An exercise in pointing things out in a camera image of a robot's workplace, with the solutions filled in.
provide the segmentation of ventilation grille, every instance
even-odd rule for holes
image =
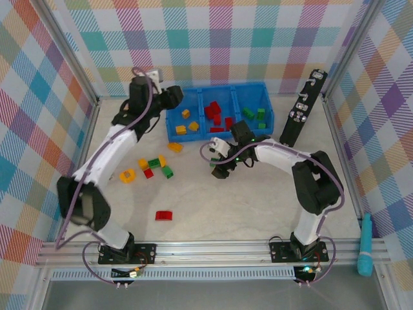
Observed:
[[[110,277],[110,269],[99,268],[97,274]],[[295,278],[294,268],[282,267],[227,267],[227,268],[147,268],[138,280],[288,280]],[[87,269],[56,269],[54,281],[97,280]]]

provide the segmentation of black tool holder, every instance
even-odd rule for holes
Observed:
[[[288,147],[293,147],[294,144],[296,144],[298,136],[310,115],[326,78],[327,73],[320,69],[315,69],[311,72],[309,79],[305,83],[303,90],[299,93],[299,97],[288,115],[283,133],[281,137],[279,137],[281,144]]]

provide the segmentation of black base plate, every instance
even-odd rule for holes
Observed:
[[[135,243],[135,254],[133,257],[130,259],[129,262],[117,262],[114,259],[114,256],[112,255],[110,248],[102,246],[100,248],[100,253],[99,253],[99,258],[97,260],[97,263],[99,265],[145,265],[146,263],[148,265],[152,265],[155,263],[155,257],[156,257],[156,244],[154,243]],[[147,258],[148,261],[145,261],[145,258],[143,255],[137,255],[138,253],[143,253]]]
[[[308,257],[306,260],[299,260],[290,248],[290,242],[270,242],[271,250],[271,262],[272,263],[298,263],[298,262],[308,262],[314,263],[318,262],[317,256],[314,254]],[[328,253],[325,242],[320,241],[316,245],[314,252],[320,255],[320,262],[328,262]]]

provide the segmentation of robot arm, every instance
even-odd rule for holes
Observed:
[[[111,217],[110,206],[101,191],[121,160],[150,128],[150,120],[159,118],[162,110],[176,108],[183,99],[179,86],[168,87],[166,90],[160,88],[158,70],[149,72],[148,76],[152,85],[148,85],[143,75],[133,78],[129,86],[130,98],[121,105],[119,113],[112,120],[109,133],[94,153],[99,155],[92,168],[88,171],[89,159],[72,177],[62,176],[57,182],[60,210],[62,217],[66,218],[75,189],[86,173],[70,221],[93,230],[104,239],[114,255],[124,262],[133,255],[134,237]],[[153,87],[154,96],[147,113],[135,125],[115,136],[142,115],[148,102],[149,87]]]
[[[232,157],[252,143],[262,141],[271,145],[281,145],[268,136],[255,137],[244,121],[236,123],[231,131],[237,145],[231,145],[219,138],[212,139],[214,144],[210,150],[218,152],[221,161]],[[337,202],[339,191],[327,174],[318,166],[285,150],[284,146],[282,147],[283,149],[270,145],[253,145],[246,148],[233,161],[216,165],[212,174],[217,178],[224,179],[229,176],[228,170],[234,170],[239,162],[245,162],[247,159],[268,163],[289,173],[294,179],[297,198],[303,208],[298,225],[290,236],[290,246],[296,257],[302,259],[312,254],[316,247],[319,241],[317,228],[322,219],[323,211]],[[297,150],[294,152],[315,159],[324,165],[337,180],[339,179],[326,153],[318,151],[310,154]]]

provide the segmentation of yellow block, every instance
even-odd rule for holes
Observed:
[[[186,127],[184,125],[177,126],[176,134],[186,134]]]
[[[176,143],[176,142],[169,143],[168,144],[168,149],[174,151],[175,153],[179,153],[179,152],[182,151],[183,145],[179,144],[179,143]]]
[[[139,166],[141,167],[142,171],[145,171],[149,168],[149,163],[146,159],[141,158],[140,160],[137,161]]]
[[[161,167],[165,167],[166,166],[166,159],[165,157],[163,157],[163,155],[159,155],[159,162],[161,163]]]
[[[191,124],[189,124],[188,128],[192,131],[198,131],[199,125],[196,121],[193,121],[191,122]]]
[[[128,169],[123,171],[119,178],[123,183],[130,183],[136,178],[135,170],[134,169]]]
[[[191,113],[189,113],[188,109],[182,111],[182,117],[183,118],[187,119],[187,118],[189,118],[190,115],[191,115]]]

